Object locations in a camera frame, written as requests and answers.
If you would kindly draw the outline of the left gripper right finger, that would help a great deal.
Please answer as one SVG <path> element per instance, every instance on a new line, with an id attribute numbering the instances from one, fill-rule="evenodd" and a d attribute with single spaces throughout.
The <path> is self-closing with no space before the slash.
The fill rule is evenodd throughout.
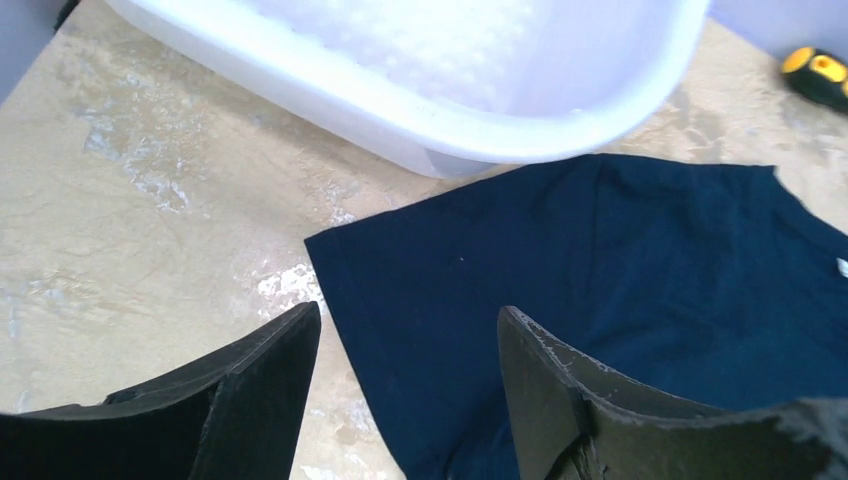
<path id="1" fill-rule="evenodd" d="M 524 479 L 843 479 L 847 402 L 732 412 L 640 383 L 516 307 L 500 366 Z"/>

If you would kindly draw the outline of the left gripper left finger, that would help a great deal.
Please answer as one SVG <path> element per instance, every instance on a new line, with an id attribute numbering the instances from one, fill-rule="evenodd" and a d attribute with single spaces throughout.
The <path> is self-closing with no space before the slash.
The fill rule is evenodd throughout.
<path id="1" fill-rule="evenodd" d="M 285 479 L 321 333 L 301 303 L 93 406 L 1 418 L 5 479 Z"/>

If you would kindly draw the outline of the navy blue t-shirt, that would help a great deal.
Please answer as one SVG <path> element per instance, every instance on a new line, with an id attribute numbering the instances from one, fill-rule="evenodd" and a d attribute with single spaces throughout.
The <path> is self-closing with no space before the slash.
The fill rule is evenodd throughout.
<path id="1" fill-rule="evenodd" d="M 772 166 L 596 154 L 305 242 L 409 479 L 514 479 L 497 316 L 729 410 L 847 393 L 847 238 Z"/>

